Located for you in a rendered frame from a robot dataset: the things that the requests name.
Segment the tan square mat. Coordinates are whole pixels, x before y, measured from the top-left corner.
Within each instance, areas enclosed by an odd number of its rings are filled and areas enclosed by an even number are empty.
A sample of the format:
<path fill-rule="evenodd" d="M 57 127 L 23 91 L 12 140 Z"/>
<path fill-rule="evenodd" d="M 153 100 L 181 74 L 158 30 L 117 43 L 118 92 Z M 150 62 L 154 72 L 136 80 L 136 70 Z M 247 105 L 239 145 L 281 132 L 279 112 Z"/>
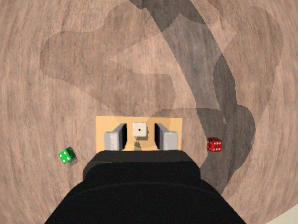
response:
<path fill-rule="evenodd" d="M 133 137 L 133 122 L 146 122 L 146 137 Z M 178 132 L 178 150 L 181 150 L 182 118 L 96 116 L 97 152 L 104 150 L 105 131 L 114 130 L 120 123 L 127 123 L 127 143 L 124 151 L 160 150 L 154 141 L 154 123 L 161 123 L 169 131 Z"/>

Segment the dark red die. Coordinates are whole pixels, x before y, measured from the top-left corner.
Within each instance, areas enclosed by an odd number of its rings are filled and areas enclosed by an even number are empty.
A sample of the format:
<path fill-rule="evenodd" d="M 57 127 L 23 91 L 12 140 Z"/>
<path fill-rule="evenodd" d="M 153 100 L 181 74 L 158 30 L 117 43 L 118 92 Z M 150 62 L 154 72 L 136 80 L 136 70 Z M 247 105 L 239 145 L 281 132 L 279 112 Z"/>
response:
<path fill-rule="evenodd" d="M 222 140 L 218 138 L 208 138 L 207 150 L 211 152 L 220 152 L 222 147 Z"/>

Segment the white die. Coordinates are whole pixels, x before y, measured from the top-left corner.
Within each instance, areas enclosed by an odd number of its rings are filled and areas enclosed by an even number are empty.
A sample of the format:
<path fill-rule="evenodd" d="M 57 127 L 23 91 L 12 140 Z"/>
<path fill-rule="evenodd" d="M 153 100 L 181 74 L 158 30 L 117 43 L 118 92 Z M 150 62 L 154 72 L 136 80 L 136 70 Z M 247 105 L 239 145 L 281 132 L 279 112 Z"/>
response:
<path fill-rule="evenodd" d="M 133 136 L 146 137 L 146 122 L 133 122 Z"/>

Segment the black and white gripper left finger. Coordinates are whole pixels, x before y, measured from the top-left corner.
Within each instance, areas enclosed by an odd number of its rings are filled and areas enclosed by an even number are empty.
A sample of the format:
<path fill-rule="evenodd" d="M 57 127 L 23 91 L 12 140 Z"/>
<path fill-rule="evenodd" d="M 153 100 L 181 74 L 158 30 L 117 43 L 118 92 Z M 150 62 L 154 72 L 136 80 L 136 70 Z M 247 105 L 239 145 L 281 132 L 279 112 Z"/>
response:
<path fill-rule="evenodd" d="M 127 123 L 120 123 L 113 131 L 104 133 L 105 150 L 124 150 L 127 143 Z"/>

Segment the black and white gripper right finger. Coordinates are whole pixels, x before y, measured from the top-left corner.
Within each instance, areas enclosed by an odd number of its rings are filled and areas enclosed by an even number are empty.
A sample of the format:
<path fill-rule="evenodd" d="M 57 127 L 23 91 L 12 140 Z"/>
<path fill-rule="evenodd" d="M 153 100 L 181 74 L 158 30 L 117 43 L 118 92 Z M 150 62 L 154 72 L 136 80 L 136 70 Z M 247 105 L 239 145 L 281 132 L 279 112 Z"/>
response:
<path fill-rule="evenodd" d="M 161 123 L 154 123 L 154 141 L 157 149 L 178 150 L 178 132 L 169 131 Z"/>

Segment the green die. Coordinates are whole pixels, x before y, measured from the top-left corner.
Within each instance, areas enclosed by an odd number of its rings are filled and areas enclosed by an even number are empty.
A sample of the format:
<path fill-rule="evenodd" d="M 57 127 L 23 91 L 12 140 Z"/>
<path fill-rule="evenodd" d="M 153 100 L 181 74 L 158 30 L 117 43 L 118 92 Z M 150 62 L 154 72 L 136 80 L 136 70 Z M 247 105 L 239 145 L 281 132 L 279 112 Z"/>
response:
<path fill-rule="evenodd" d="M 58 155 L 59 155 L 60 159 L 62 160 L 63 164 L 69 162 L 74 157 L 76 157 L 76 155 L 72 151 L 71 147 L 68 147 L 67 149 L 63 150 Z"/>

